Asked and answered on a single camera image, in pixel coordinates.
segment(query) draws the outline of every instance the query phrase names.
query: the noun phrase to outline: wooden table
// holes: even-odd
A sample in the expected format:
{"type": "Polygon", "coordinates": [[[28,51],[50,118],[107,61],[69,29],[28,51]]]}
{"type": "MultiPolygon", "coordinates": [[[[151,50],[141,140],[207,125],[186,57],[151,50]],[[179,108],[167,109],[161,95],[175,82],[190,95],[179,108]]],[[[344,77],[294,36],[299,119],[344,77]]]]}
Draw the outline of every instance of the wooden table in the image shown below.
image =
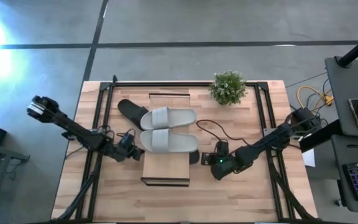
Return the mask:
{"type": "MultiPolygon", "coordinates": [[[[266,82],[270,88],[276,122],[280,124],[290,113],[285,85],[283,81],[266,82]]],[[[85,82],[81,91],[75,121],[86,128],[90,128],[93,122],[99,84],[100,82],[85,82]]],[[[148,108],[149,93],[189,93],[190,108],[196,111],[197,119],[217,121],[230,136],[245,138],[250,143],[262,138],[253,89],[248,90],[248,95],[242,99],[241,104],[220,106],[209,97],[206,87],[115,87],[109,125],[116,133],[135,128],[118,111],[118,102],[122,99],[129,99],[137,105],[148,108]]],[[[265,119],[268,121],[264,97],[262,100],[265,119]]],[[[212,123],[202,125],[220,138],[226,138],[216,125],[212,123]]],[[[216,138],[200,130],[195,124],[192,124],[189,129],[190,133],[199,139],[200,152],[213,152],[216,138]]],[[[136,130],[135,143],[142,147],[139,141],[140,131],[136,130]]],[[[229,141],[229,148],[235,150],[243,144],[242,141],[229,141]]],[[[79,146],[77,142],[71,142],[67,153],[79,146]]],[[[292,192],[306,210],[317,217],[300,150],[288,147],[284,150],[283,156],[292,192]]],[[[85,158],[86,150],[82,150],[65,161],[52,217],[62,214],[78,193],[85,158]]],[[[191,165],[189,187],[148,187],[140,181],[142,169],[143,159],[140,162],[127,159],[118,163],[114,159],[104,157],[93,218],[95,222],[269,222],[277,220],[265,153],[260,154],[251,168],[240,174],[229,174],[221,181],[213,178],[210,167],[202,166],[200,163],[191,165]]],[[[285,211],[282,192],[280,197],[285,211]]],[[[88,209],[87,199],[89,198],[86,197],[85,211],[88,209]]]]}

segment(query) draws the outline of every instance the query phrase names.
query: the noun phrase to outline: black metal frame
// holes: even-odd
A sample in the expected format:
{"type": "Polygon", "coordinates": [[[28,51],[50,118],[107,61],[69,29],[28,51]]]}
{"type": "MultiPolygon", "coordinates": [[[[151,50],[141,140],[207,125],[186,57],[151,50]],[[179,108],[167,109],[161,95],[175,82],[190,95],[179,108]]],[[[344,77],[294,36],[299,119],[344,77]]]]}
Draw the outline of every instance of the black metal frame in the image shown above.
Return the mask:
{"type": "MultiPolygon", "coordinates": [[[[108,98],[107,98],[107,102],[106,102],[106,110],[105,110],[105,114],[104,114],[104,118],[103,118],[103,126],[108,124],[109,110],[111,109],[112,93],[113,93],[114,87],[135,87],[135,86],[158,86],[158,87],[162,87],[162,86],[172,86],[172,87],[205,86],[205,87],[207,87],[211,84],[211,82],[208,82],[208,81],[206,81],[206,82],[115,82],[115,81],[113,83],[102,82],[100,84],[99,95],[98,95],[98,100],[96,103],[95,115],[94,115],[94,120],[93,120],[93,128],[97,128],[97,126],[98,126],[99,114],[101,111],[101,103],[103,100],[103,94],[107,89],[109,91],[108,91],[108,98]]],[[[265,120],[265,116],[264,116],[262,99],[260,96],[261,90],[263,90],[265,93],[267,111],[268,111],[271,127],[276,128],[277,125],[275,122],[272,101],[270,99],[269,86],[267,85],[267,83],[266,82],[247,82],[246,86],[252,87],[255,90],[262,133],[263,133],[263,130],[265,128],[267,128],[267,125],[266,125],[266,120],[265,120]]],[[[275,201],[277,218],[278,218],[278,220],[281,220],[281,219],[283,219],[283,211],[282,211],[282,207],[281,207],[280,195],[278,192],[277,183],[276,183],[275,179],[272,177],[272,167],[269,165],[270,163],[273,162],[273,157],[272,157],[271,151],[266,151],[266,152],[267,152],[267,158],[268,158],[267,165],[268,165],[269,172],[270,172],[270,181],[272,183],[273,199],[275,201]]],[[[87,180],[89,180],[89,175],[90,175],[89,172],[90,172],[90,167],[91,167],[91,163],[92,163],[92,157],[93,157],[93,153],[91,151],[88,151],[87,156],[86,156],[86,161],[85,161],[83,181],[81,184],[82,187],[84,187],[87,183],[89,183],[89,182],[87,182],[87,180]]],[[[278,164],[279,164],[279,168],[280,168],[280,174],[281,174],[284,182],[288,185],[287,173],[285,170],[282,153],[278,153],[277,157],[278,157],[278,164]]],[[[99,164],[99,167],[101,166],[101,162],[102,162],[102,156],[98,155],[98,158],[96,159],[96,164],[99,164]]],[[[97,170],[96,178],[92,181],[93,187],[91,189],[91,198],[89,200],[89,209],[88,209],[87,217],[82,218],[82,215],[83,215],[83,199],[82,199],[81,202],[77,206],[74,221],[76,221],[76,222],[92,222],[93,221],[94,206],[96,203],[96,196],[97,196],[97,191],[98,191],[99,174],[100,174],[100,169],[97,170]]],[[[287,201],[287,209],[288,209],[288,214],[290,216],[290,219],[294,219],[295,214],[293,211],[293,207],[292,207],[289,199],[287,198],[287,196],[285,196],[285,198],[287,201]]],[[[73,221],[73,220],[52,220],[51,223],[69,223],[70,221],[73,221]]]]}

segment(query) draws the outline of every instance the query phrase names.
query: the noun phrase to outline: wire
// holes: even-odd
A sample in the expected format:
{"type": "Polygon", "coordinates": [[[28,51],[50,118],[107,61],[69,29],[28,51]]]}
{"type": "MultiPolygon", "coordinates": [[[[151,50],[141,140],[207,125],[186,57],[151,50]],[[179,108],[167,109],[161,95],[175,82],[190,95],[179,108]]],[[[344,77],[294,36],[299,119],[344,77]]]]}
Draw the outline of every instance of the wire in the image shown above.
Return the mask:
{"type": "Polygon", "coordinates": [[[290,105],[292,109],[297,110],[294,106],[290,105]]]}
{"type": "Polygon", "coordinates": [[[325,105],[327,104],[327,102],[325,104],[323,104],[322,106],[320,106],[319,108],[315,108],[313,110],[311,110],[312,112],[317,110],[316,114],[320,111],[321,108],[323,108],[325,105]]]}
{"type": "Polygon", "coordinates": [[[320,119],[321,121],[325,121],[326,122],[326,126],[328,125],[328,121],[326,119],[320,119]]]}
{"type": "Polygon", "coordinates": [[[310,101],[310,98],[312,97],[312,96],[316,96],[316,94],[311,94],[309,97],[308,97],[308,99],[307,99],[307,101],[306,101],[306,105],[307,105],[307,107],[309,108],[309,101],[310,101]]]}
{"type": "Polygon", "coordinates": [[[313,90],[313,91],[316,93],[316,95],[317,95],[317,94],[322,95],[322,94],[320,93],[320,90],[317,91],[317,90],[316,90],[314,87],[312,87],[312,86],[301,86],[301,87],[299,87],[299,88],[298,88],[298,91],[296,92],[296,97],[298,98],[298,102],[299,102],[299,104],[301,105],[302,108],[305,108],[305,106],[303,106],[303,103],[302,103],[302,101],[301,101],[301,99],[300,99],[300,91],[301,91],[302,89],[304,89],[304,88],[308,88],[308,89],[310,89],[310,90],[313,90]]]}
{"type": "MultiPolygon", "coordinates": [[[[320,93],[320,91],[323,90],[323,94],[322,94],[322,95],[320,94],[320,95],[321,95],[321,98],[325,96],[324,88],[325,88],[325,86],[326,86],[326,84],[327,84],[327,80],[323,83],[323,86],[318,90],[318,93],[320,93]]],[[[317,96],[318,93],[316,93],[316,94],[314,95],[314,97],[311,99],[310,103],[308,102],[308,104],[307,104],[307,107],[308,107],[308,108],[309,108],[311,102],[313,102],[313,100],[316,98],[316,96],[317,96]]]]}
{"type": "Polygon", "coordinates": [[[294,85],[299,84],[299,83],[306,82],[306,81],[308,81],[308,80],[311,80],[311,79],[313,79],[313,78],[317,78],[317,77],[319,77],[319,76],[321,76],[321,75],[324,75],[324,74],[327,74],[327,72],[320,73],[320,74],[318,74],[318,75],[315,75],[315,76],[313,76],[313,77],[307,78],[307,79],[305,79],[305,80],[302,80],[302,81],[293,83],[293,84],[291,84],[291,85],[286,86],[285,88],[290,88],[291,86],[294,86],[294,85]]]}
{"type": "Polygon", "coordinates": [[[218,124],[217,122],[212,121],[212,120],[210,120],[210,119],[202,119],[202,120],[199,120],[199,121],[196,122],[197,127],[199,127],[199,128],[200,128],[201,130],[203,130],[203,131],[206,131],[207,133],[212,134],[212,135],[213,135],[214,137],[216,137],[219,141],[222,141],[222,139],[220,139],[217,135],[215,135],[215,134],[212,133],[211,131],[208,131],[207,129],[202,128],[202,127],[198,124],[199,122],[203,122],[203,121],[211,122],[211,123],[214,123],[214,124],[218,125],[218,126],[222,129],[222,131],[223,131],[223,133],[226,135],[226,137],[228,137],[230,140],[243,141],[248,147],[259,147],[259,146],[253,146],[253,145],[249,144],[244,138],[232,138],[232,137],[230,137],[230,136],[226,133],[226,131],[224,130],[224,128],[223,128],[220,124],[218,124]]]}
{"type": "Polygon", "coordinates": [[[135,150],[135,148],[136,148],[136,144],[135,144],[135,139],[136,139],[136,131],[135,131],[135,129],[131,128],[131,129],[130,129],[130,130],[128,130],[126,133],[117,133],[117,136],[119,136],[119,137],[123,137],[125,134],[128,134],[128,133],[129,133],[129,131],[134,131],[134,142],[133,142],[134,147],[132,147],[132,149],[128,152],[128,154],[131,154],[131,153],[132,153],[132,151],[133,151],[133,150],[135,150]]]}
{"type": "Polygon", "coordinates": [[[22,166],[26,163],[28,163],[29,161],[20,161],[20,163],[14,165],[13,169],[11,171],[7,171],[6,173],[8,174],[8,177],[10,180],[15,180],[16,179],[16,169],[19,167],[19,166],[22,166]]]}
{"type": "MultiPolygon", "coordinates": [[[[321,98],[317,101],[317,103],[314,105],[314,108],[313,108],[313,109],[316,109],[316,108],[317,108],[317,106],[318,106],[318,104],[320,103],[321,100],[323,100],[323,97],[321,97],[321,98]]],[[[330,103],[330,102],[332,102],[332,100],[330,100],[330,101],[325,101],[324,106],[327,105],[327,104],[330,103]]]]}
{"type": "Polygon", "coordinates": [[[78,149],[75,149],[75,150],[74,150],[74,151],[72,151],[71,153],[67,154],[67,155],[66,155],[66,157],[65,157],[65,159],[67,159],[67,157],[71,156],[72,154],[74,154],[74,153],[78,152],[79,150],[81,150],[81,149],[83,149],[83,148],[84,148],[84,146],[79,147],[78,149]]]}
{"type": "MultiPolygon", "coordinates": [[[[303,123],[305,123],[305,122],[309,122],[309,121],[314,120],[314,119],[318,119],[318,117],[315,116],[314,118],[309,118],[309,119],[306,119],[306,120],[304,120],[304,121],[301,121],[301,122],[299,122],[299,123],[297,123],[297,124],[291,126],[291,128],[295,128],[295,127],[297,127],[297,126],[299,126],[299,125],[301,125],[301,124],[303,124],[303,123]]],[[[286,130],[283,130],[282,132],[277,133],[276,136],[279,136],[281,133],[284,133],[284,132],[286,132],[286,130]]],[[[273,140],[275,140],[275,138],[271,138],[271,139],[269,139],[268,141],[262,143],[261,145],[254,146],[254,147],[263,146],[263,145],[265,145],[265,144],[267,144],[268,142],[273,141],[273,140]]],[[[232,152],[230,152],[229,155],[227,155],[227,157],[229,157],[231,154],[235,153],[237,150],[238,150],[238,149],[233,150],[232,152]]]]}
{"type": "Polygon", "coordinates": [[[289,144],[289,146],[292,146],[292,147],[295,147],[295,148],[301,149],[301,147],[296,146],[296,145],[289,144]]]}
{"type": "MultiPolygon", "coordinates": [[[[114,142],[114,131],[111,130],[111,127],[110,127],[109,125],[102,125],[102,126],[98,127],[98,128],[96,129],[96,133],[94,133],[94,134],[100,134],[100,133],[103,133],[103,134],[105,134],[105,135],[108,135],[108,133],[112,133],[112,140],[111,140],[111,141],[114,142]]],[[[65,160],[66,160],[69,156],[71,156],[72,154],[78,152],[79,150],[81,150],[81,149],[83,149],[83,148],[85,148],[85,146],[81,146],[81,147],[79,147],[78,149],[76,149],[76,150],[72,151],[71,153],[67,154],[67,155],[65,156],[65,160]]]]}

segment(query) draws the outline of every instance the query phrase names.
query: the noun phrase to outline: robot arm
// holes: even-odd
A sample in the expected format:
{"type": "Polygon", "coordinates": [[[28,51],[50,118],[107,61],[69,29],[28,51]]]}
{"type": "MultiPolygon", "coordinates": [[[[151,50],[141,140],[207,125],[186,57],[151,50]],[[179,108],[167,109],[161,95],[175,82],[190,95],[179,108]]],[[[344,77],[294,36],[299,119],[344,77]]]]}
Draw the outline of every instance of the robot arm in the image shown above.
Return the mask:
{"type": "Polygon", "coordinates": [[[290,143],[293,131],[288,123],[281,124],[275,131],[257,141],[252,146],[241,146],[231,152],[227,159],[211,166],[211,173],[215,179],[221,180],[231,172],[239,173],[253,165],[254,160],[265,150],[282,151],[290,143]]]}
{"type": "Polygon", "coordinates": [[[33,97],[31,104],[27,107],[27,114],[42,123],[56,124],[66,130],[62,134],[65,138],[69,140],[77,138],[88,150],[112,157],[118,162],[126,157],[133,157],[138,161],[143,153],[143,150],[134,146],[134,138],[131,134],[126,133],[116,146],[109,136],[90,131],[68,118],[59,110],[59,104],[48,97],[33,97]]]}

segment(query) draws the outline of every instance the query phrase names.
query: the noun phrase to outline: green plant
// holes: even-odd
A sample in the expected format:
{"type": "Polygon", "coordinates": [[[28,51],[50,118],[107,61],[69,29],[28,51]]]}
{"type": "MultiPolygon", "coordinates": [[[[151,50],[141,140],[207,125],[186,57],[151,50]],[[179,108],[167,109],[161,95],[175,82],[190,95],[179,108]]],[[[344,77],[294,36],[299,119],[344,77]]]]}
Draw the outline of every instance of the green plant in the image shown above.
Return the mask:
{"type": "Polygon", "coordinates": [[[209,86],[209,94],[220,105],[240,103],[247,94],[244,82],[239,72],[215,73],[215,82],[209,86]]]}

